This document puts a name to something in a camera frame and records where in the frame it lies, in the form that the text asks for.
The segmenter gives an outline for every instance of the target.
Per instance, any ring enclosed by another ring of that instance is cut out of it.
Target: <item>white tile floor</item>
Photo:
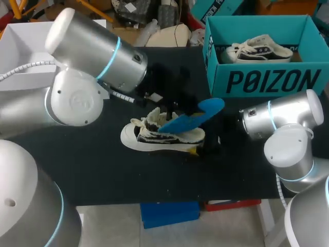
[[[281,211],[279,203],[273,205]],[[264,246],[255,207],[202,212],[196,221],[147,230],[139,204],[78,207],[78,211],[84,214],[81,247]]]

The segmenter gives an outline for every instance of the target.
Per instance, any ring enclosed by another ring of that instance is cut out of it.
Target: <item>canvas sneaker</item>
[[[264,34],[242,44],[233,43],[222,54],[223,63],[289,63],[293,52]]]
[[[121,142],[128,148],[138,151],[177,150],[189,152],[190,149],[203,144],[205,132],[195,128],[191,131],[171,134],[159,133],[158,129],[166,124],[166,113],[160,113],[160,108],[151,111],[146,118],[131,119],[121,131]]]

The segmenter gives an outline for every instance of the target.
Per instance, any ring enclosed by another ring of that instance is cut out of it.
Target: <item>white box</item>
[[[96,20],[106,27],[106,20]],[[53,61],[45,50],[45,41],[52,22],[7,25],[0,40],[0,75],[31,62]],[[23,70],[0,82],[0,91],[36,89],[53,84],[55,65],[36,66]]]

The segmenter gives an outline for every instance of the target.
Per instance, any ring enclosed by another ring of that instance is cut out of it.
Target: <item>blue box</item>
[[[198,0],[191,13],[206,24],[208,16],[233,15],[242,2],[243,0]]]
[[[197,220],[200,215],[198,202],[141,203],[140,211],[145,229]]]
[[[298,52],[302,62],[219,64],[216,52],[262,34]],[[308,15],[209,17],[203,55],[213,97],[284,96],[306,89],[319,95],[329,82],[329,48]]]

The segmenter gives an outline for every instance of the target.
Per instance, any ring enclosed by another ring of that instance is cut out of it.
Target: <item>black table surface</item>
[[[191,72],[189,90],[210,97],[202,49],[145,48],[149,63]],[[224,99],[241,109],[266,98]],[[329,107],[321,96],[324,124],[314,130],[313,153],[329,158]],[[12,139],[32,154],[74,205],[278,198],[275,173],[263,154],[263,142],[241,142],[224,155],[204,159],[174,151],[139,152],[120,141],[131,118],[145,117],[153,106],[139,108],[119,99],[105,102],[100,118],[81,127],[54,127]]]

